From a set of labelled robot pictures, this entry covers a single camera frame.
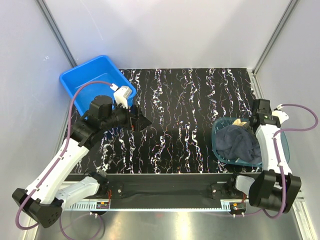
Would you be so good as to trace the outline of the dark grey-blue towel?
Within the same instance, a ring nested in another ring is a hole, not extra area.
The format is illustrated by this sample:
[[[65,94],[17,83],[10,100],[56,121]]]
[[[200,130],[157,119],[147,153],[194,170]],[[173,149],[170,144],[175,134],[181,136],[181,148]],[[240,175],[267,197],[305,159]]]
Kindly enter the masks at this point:
[[[248,164],[261,164],[262,154],[257,138],[245,127],[228,125],[215,134],[216,152],[227,160],[241,159]]]

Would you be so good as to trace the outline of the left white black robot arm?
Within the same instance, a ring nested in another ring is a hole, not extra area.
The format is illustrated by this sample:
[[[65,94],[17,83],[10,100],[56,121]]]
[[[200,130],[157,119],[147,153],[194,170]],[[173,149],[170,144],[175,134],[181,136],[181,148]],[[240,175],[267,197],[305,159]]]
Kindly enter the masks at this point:
[[[89,109],[67,133],[61,148],[44,171],[25,189],[17,188],[12,198],[24,212],[43,228],[51,227],[62,212],[90,196],[103,198],[109,181],[104,173],[92,172],[81,181],[60,189],[74,166],[102,139],[104,133],[121,128],[142,131],[151,125],[138,105],[124,108],[111,97],[96,96]]]

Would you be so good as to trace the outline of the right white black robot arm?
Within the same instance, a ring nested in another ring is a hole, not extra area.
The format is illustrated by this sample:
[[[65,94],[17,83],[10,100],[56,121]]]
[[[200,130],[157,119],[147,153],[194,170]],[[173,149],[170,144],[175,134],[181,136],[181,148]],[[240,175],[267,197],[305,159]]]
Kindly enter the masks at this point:
[[[291,209],[302,186],[300,177],[292,174],[282,146],[281,123],[288,118],[284,112],[273,115],[269,100],[253,101],[249,125],[259,143],[263,170],[256,178],[239,174],[227,185],[230,197],[245,194],[252,207],[272,219]]]

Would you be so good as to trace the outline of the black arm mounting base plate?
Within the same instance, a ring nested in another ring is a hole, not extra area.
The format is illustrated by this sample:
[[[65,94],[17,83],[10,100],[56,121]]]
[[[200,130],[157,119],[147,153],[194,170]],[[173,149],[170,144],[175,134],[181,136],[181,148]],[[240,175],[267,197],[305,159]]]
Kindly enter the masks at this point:
[[[161,174],[107,174],[105,191],[98,196],[110,194],[113,200],[131,197],[213,197],[212,186],[229,182],[237,173],[161,173]]]

